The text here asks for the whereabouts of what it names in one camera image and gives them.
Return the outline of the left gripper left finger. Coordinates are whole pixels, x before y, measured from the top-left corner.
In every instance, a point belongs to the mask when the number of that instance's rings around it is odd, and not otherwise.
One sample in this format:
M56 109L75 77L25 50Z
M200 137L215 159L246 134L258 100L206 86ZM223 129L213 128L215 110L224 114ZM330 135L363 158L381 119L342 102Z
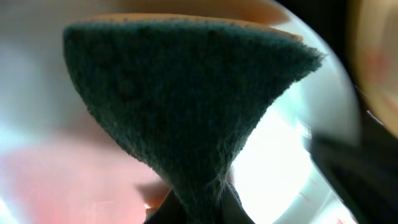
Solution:
M147 209L144 224L186 224L187 214L180 200L171 190L158 208Z

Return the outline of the yellow plate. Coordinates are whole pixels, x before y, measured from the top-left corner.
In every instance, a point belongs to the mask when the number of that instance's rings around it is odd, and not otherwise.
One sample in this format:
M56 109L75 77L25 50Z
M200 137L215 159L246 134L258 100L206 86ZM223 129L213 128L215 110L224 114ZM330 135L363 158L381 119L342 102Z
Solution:
M371 113L397 136L397 0L353 0L348 53Z

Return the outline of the light blue plate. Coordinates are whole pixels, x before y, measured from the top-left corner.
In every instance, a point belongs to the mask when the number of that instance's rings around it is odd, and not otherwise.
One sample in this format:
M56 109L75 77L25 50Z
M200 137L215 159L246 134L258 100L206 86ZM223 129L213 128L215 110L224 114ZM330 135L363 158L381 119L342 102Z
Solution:
M2 1L1 222L142 223L137 189L159 181L90 118L62 58L63 28L116 12L171 12L231 19L268 15L269 1ZM284 6L279 29L326 54L266 112L233 164L243 207L256 223L348 223L348 212L307 152L312 131L355 141L356 99L322 38Z

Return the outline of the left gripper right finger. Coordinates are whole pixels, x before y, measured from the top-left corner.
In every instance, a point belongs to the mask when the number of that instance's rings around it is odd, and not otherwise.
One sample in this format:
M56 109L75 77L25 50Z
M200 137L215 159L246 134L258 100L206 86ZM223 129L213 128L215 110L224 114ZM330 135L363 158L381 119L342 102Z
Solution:
M229 182L225 183L220 201L222 224L254 224L244 211Z

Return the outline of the green orange sponge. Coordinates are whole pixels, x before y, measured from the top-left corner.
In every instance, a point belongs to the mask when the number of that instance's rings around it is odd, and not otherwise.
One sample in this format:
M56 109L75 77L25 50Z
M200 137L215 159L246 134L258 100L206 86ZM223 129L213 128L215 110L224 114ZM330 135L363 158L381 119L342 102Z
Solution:
M108 14L63 32L90 115L168 183L187 223L222 223L229 168L273 101L322 54L265 25L176 14Z

